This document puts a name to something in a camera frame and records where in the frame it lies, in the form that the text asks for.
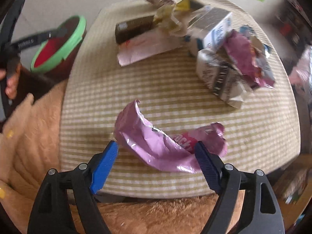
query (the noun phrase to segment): purple plastic wrapper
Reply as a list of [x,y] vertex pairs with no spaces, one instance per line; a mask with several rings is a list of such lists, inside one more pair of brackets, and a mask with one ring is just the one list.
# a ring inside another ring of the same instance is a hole
[[144,118],[138,103],[138,100],[129,103],[118,115],[114,136],[120,145],[134,152],[146,164],[166,172],[201,172],[194,155],[198,141],[202,141],[210,153],[226,154],[222,124],[216,122],[174,135],[175,142]]
[[266,57],[244,35],[233,30],[223,46],[252,89],[273,88],[275,79]]

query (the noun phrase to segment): bucket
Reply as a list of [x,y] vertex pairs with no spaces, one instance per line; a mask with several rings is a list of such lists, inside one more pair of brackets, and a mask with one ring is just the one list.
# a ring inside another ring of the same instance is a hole
[[86,35],[86,20],[83,16],[73,16],[59,27],[67,29],[62,38],[54,38],[42,43],[32,59],[31,72],[45,74],[62,81],[69,77],[74,60]]

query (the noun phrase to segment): yellow spot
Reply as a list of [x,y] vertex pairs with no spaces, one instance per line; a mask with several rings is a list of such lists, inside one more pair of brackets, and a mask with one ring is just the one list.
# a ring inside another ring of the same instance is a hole
[[13,135],[14,135],[13,130],[10,130],[10,131],[7,133],[7,138],[12,138]]
[[4,199],[4,197],[5,197],[5,191],[2,188],[0,188],[0,199]]

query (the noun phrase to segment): plush fabric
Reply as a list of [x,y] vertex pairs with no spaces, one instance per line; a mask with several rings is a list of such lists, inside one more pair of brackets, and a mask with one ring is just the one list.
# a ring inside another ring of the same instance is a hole
[[[28,95],[4,126],[0,143],[0,202],[23,233],[40,183],[50,168],[60,170],[59,129],[67,82],[61,82],[33,104]],[[238,221],[244,193],[237,199],[229,229]],[[147,201],[143,203],[98,203],[113,234],[200,233],[218,196]],[[79,233],[84,233],[77,208],[71,206]]]

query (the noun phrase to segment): table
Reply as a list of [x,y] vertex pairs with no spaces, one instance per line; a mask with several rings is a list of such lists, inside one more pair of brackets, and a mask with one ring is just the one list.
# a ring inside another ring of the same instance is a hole
[[[248,24],[272,46],[254,19],[228,0],[200,0],[233,12],[233,27]],[[241,171],[265,173],[300,152],[297,107],[283,65],[273,49],[269,58],[275,89],[261,88],[242,109],[234,109],[211,94],[195,73],[196,59],[186,48],[159,54],[121,68],[114,40],[115,25],[152,15],[143,0],[122,2],[100,12],[91,26],[68,81],[61,116],[60,157],[63,171],[103,151],[113,139],[114,122],[127,103],[139,99],[141,112],[167,134],[221,122],[229,143],[224,162]],[[181,198],[212,191],[201,173],[166,173],[144,165],[120,148],[101,190],[140,198]]]

